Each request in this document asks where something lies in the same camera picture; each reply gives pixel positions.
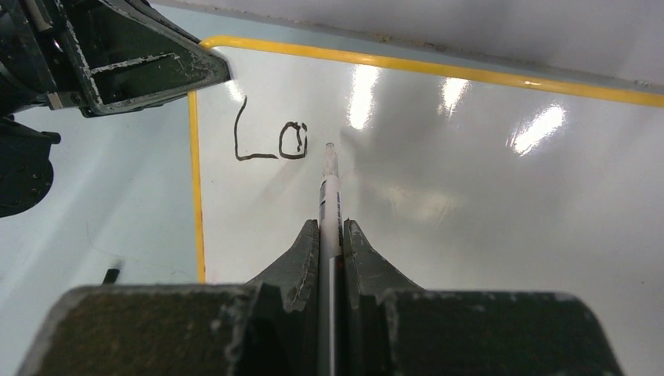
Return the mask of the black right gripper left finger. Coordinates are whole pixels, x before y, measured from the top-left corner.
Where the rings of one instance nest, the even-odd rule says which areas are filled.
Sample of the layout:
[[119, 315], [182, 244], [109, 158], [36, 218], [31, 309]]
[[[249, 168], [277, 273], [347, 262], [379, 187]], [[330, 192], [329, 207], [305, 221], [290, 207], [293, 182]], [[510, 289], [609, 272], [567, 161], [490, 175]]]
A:
[[23, 375], [314, 375], [319, 229], [244, 284], [100, 284], [51, 308]]

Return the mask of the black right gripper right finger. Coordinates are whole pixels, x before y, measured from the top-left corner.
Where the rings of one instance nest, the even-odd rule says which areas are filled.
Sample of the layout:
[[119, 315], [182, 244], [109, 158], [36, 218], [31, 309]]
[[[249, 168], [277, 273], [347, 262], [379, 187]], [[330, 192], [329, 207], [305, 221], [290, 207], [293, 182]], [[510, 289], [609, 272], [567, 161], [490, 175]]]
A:
[[593, 311], [545, 291], [433, 291], [344, 224], [351, 375], [620, 375]]

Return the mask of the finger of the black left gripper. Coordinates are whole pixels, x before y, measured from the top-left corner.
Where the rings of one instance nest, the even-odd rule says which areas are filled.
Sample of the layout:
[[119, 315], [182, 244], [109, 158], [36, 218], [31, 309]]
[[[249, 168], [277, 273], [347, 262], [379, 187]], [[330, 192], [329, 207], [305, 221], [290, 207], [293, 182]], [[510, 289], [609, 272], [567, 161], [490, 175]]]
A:
[[230, 79], [228, 63], [146, 1], [55, 1], [86, 117], [123, 114]]

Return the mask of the white whiteboard marker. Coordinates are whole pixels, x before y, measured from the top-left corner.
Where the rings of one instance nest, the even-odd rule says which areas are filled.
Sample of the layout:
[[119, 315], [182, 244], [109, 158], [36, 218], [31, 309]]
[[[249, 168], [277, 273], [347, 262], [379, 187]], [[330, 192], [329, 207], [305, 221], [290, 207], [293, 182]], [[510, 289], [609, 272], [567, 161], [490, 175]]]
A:
[[341, 181], [335, 145], [328, 143], [323, 155], [319, 196], [319, 373], [338, 371], [339, 283], [342, 264]]

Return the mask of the black marker cap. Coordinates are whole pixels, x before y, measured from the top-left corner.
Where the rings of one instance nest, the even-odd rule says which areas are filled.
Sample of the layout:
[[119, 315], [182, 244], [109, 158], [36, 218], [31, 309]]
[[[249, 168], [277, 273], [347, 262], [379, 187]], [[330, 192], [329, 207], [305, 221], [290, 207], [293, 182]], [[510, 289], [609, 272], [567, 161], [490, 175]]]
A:
[[121, 270], [117, 267], [109, 268], [103, 278], [102, 284], [115, 284], [120, 276]]

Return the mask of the yellow framed whiteboard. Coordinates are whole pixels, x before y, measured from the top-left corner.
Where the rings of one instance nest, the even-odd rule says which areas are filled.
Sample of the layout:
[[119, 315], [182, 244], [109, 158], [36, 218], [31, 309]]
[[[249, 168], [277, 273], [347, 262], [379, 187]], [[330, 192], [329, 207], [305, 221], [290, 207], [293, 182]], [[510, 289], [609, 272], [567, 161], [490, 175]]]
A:
[[341, 213], [423, 287], [565, 291], [628, 375], [663, 372], [663, 96], [305, 45], [204, 40], [189, 96], [199, 278], [245, 282]]

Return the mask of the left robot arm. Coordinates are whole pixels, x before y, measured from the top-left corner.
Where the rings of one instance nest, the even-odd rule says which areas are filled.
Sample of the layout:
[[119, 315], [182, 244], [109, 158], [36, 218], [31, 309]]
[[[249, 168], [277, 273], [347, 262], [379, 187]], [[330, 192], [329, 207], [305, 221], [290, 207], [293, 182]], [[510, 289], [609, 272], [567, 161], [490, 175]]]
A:
[[1, 4], [1, 214], [50, 191], [56, 132], [16, 121], [33, 107], [86, 118], [159, 107], [230, 79], [227, 62], [147, 1]]

